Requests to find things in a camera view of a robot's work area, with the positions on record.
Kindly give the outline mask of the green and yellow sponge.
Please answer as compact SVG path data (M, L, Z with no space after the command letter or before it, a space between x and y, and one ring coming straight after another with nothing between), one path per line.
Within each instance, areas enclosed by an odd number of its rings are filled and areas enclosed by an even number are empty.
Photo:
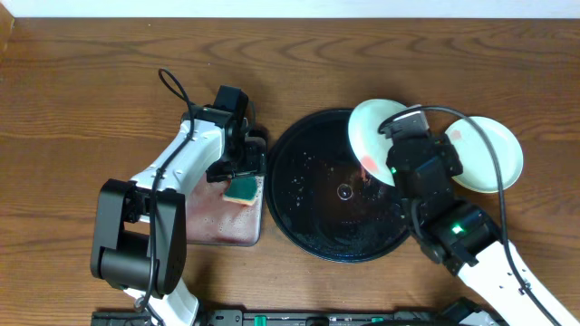
M223 194L227 202L252 206L256 202L258 184L255 177L234 178Z

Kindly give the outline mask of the large mint green plate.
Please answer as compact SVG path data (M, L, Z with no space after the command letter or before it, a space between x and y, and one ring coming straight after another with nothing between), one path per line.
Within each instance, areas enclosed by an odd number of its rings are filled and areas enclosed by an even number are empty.
M471 116L490 141L501 172L502 188L513 186L524 167L523 151L516 136L503 124L487 117ZM497 193L498 181L493 159L479 133L465 120L453 122L446 130L459 154L463 173L453 179L461 186L479 193Z

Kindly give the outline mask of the small mint green plate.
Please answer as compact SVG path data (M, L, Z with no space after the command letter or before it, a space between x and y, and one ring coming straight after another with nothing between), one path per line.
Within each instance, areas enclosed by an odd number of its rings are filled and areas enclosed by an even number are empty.
M386 160L393 142L378 129L390 116L405 109L397 101L372 99L358 104L348 120L348 138L354 155L370 175L392 187L394 180Z

